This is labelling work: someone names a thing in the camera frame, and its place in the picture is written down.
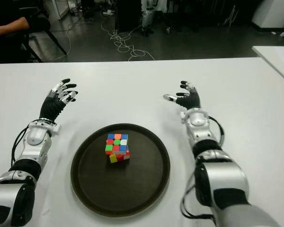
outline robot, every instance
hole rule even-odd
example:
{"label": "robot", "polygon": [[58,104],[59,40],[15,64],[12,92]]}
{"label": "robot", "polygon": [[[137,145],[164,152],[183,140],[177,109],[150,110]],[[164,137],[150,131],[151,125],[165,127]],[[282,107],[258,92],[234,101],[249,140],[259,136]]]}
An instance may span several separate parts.
{"label": "robot", "polygon": [[[69,81],[60,81],[49,92],[41,107],[39,119],[22,130],[14,143],[11,168],[0,177],[0,226],[24,226],[32,217],[36,184],[47,162],[51,137],[59,132],[54,121],[69,102],[76,100],[78,93],[67,91],[68,88],[76,87],[76,84],[66,84]],[[24,148],[15,160],[15,149],[22,139]]]}
{"label": "robot", "polygon": [[[0,227],[24,226],[32,217],[36,182],[46,164],[51,137],[59,131],[54,121],[69,102],[75,101],[78,93],[66,91],[76,87],[75,84],[66,85],[69,81],[60,81],[49,92],[39,119],[32,121],[16,138],[11,168],[0,177]],[[191,187],[186,190],[181,202],[182,214],[190,219],[211,219],[218,227],[279,227],[266,212],[248,203],[247,178],[239,165],[221,149],[223,130],[220,143],[210,130],[209,120],[214,119],[201,109],[196,88],[186,81],[182,81],[180,87],[188,93],[163,97],[187,109],[182,122],[186,124],[195,157],[192,176],[195,177],[196,197],[213,212],[213,215],[193,215],[187,211],[185,196]],[[14,152],[22,139],[24,149],[15,160]]]}
{"label": "robot", "polygon": [[279,227],[266,212],[249,204],[247,178],[240,166],[221,149],[223,130],[220,143],[210,130],[209,120],[213,118],[201,109],[196,88],[186,81],[181,81],[180,87],[188,93],[163,97],[187,109],[182,122],[186,124],[195,157],[195,194],[199,203],[211,208],[213,215],[193,215],[185,208],[186,214],[183,210],[182,214],[190,219],[212,219],[218,227]]}

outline person's arm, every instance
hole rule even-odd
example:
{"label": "person's arm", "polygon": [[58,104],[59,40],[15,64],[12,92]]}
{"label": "person's arm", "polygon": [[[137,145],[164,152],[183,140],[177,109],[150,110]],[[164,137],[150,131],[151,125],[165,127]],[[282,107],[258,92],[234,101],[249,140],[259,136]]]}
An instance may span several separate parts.
{"label": "person's arm", "polygon": [[25,17],[21,17],[7,25],[0,26],[0,36],[28,29],[29,25],[27,20]]}

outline white cable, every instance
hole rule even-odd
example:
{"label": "white cable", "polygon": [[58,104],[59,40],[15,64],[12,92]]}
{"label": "white cable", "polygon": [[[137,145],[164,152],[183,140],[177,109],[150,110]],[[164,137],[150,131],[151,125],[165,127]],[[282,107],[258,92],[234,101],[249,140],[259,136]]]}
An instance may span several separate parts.
{"label": "white cable", "polygon": [[114,41],[114,45],[117,47],[117,51],[119,53],[127,53],[130,51],[131,57],[128,59],[128,61],[130,61],[132,58],[138,58],[138,57],[144,57],[146,54],[148,54],[154,61],[155,58],[147,51],[144,50],[138,50],[134,48],[134,45],[127,45],[126,41],[131,39],[131,33],[140,28],[141,25],[139,25],[138,27],[136,27],[135,29],[133,29],[131,32],[127,33],[127,32],[122,32],[122,33],[118,33],[118,34],[110,34],[110,32],[106,29],[103,28],[103,24],[104,24],[104,20],[101,23],[101,29],[105,32],[107,32],[107,34],[110,36],[110,40],[116,40]]}
{"label": "white cable", "polygon": [[68,24],[67,25],[67,30],[59,30],[59,31],[52,31],[52,32],[66,32],[66,35],[68,37],[68,40],[69,40],[69,44],[70,44],[70,49],[69,51],[66,53],[66,55],[63,55],[61,57],[58,57],[58,58],[54,58],[54,59],[49,59],[49,60],[46,60],[44,62],[51,62],[51,61],[57,61],[57,60],[60,60],[62,58],[65,58],[66,56],[68,56],[71,52],[71,49],[72,49],[72,45],[71,45],[71,38],[70,38],[70,35],[69,35],[69,31],[71,31],[78,23],[80,24],[81,23],[81,20],[83,18],[80,18],[78,21],[76,21],[75,23],[72,23],[72,24]]}

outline round tray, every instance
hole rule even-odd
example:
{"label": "round tray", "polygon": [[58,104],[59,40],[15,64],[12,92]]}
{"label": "round tray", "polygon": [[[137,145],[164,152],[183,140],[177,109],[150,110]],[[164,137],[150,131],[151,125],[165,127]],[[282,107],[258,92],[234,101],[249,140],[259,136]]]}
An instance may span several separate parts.
{"label": "round tray", "polygon": [[[110,163],[105,154],[109,133],[128,134],[129,160]],[[114,124],[96,131],[79,147],[71,165],[71,183],[90,210],[126,217],[160,197],[169,172],[169,155],[155,134],[134,124]]]}

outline gray floor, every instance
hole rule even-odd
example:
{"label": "gray floor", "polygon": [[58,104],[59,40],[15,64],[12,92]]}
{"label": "gray floor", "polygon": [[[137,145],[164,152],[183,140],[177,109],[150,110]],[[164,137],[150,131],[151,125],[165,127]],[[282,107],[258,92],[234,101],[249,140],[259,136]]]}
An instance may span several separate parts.
{"label": "gray floor", "polygon": [[[70,53],[63,53],[52,42],[46,33],[37,33],[30,41],[31,47],[44,61],[80,62],[80,61],[127,61],[131,55],[119,53],[101,24],[111,33],[114,29],[114,17],[101,17],[97,14],[92,20],[84,21],[82,16],[66,15],[59,21],[53,11],[51,2],[47,2],[50,11],[51,31],[60,44]],[[259,33],[249,26],[205,26],[194,33],[183,27],[182,32],[172,30],[166,33],[166,25],[157,20],[153,24],[155,34],[143,37],[140,31],[131,34],[127,45],[135,49],[148,51],[156,60],[205,59],[254,57],[251,47],[254,45],[284,45],[284,38],[271,33]],[[151,57],[132,58],[132,61],[151,60]]]}

